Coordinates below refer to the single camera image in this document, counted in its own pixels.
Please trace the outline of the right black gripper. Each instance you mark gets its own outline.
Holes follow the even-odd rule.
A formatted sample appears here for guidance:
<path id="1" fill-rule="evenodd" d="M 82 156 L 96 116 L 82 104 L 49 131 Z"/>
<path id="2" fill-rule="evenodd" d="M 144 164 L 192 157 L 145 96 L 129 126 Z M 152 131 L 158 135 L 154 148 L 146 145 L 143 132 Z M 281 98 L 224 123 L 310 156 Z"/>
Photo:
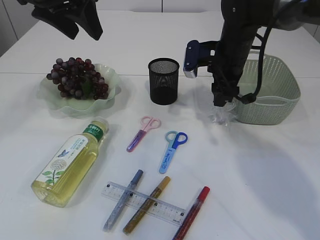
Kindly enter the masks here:
<path id="1" fill-rule="evenodd" d="M 213 104 L 223 107 L 239 95 L 238 83 L 253 44 L 253 39 L 222 37 L 215 49 L 216 61 L 211 65 Z"/>

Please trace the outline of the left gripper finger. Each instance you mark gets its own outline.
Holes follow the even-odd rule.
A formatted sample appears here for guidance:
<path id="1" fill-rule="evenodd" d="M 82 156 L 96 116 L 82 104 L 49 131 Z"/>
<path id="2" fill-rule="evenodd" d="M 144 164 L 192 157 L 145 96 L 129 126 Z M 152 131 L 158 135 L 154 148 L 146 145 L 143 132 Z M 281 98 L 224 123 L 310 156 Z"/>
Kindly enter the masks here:
<path id="1" fill-rule="evenodd" d="M 31 15 L 35 19 L 43 21 L 56 28 L 61 33 L 66 35 L 69 39 L 74 40 L 79 33 L 79 28 L 74 21 L 59 13 L 52 13 L 46 8 L 35 7 Z"/>
<path id="2" fill-rule="evenodd" d="M 75 11 L 75 22 L 80 25 L 87 34 L 98 41 L 103 29 L 98 17 L 96 2 L 83 1 Z"/>

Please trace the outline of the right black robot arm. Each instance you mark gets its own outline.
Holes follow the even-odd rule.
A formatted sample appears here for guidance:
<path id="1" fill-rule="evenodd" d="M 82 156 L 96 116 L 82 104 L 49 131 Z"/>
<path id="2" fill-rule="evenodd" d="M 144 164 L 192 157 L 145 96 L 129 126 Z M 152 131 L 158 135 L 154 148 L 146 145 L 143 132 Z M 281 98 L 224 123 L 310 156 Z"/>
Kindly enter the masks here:
<path id="1" fill-rule="evenodd" d="M 237 99 L 253 103 L 262 86 L 263 61 L 268 38 L 273 28 L 292 31 L 304 23 L 320 23 L 318 0 L 223 0 L 222 33 L 214 50 L 214 61 L 208 67 L 214 82 L 211 85 L 213 104 L 223 107 Z M 253 93 L 239 95 L 238 83 L 257 36 L 266 27 L 259 47 L 257 84 Z"/>

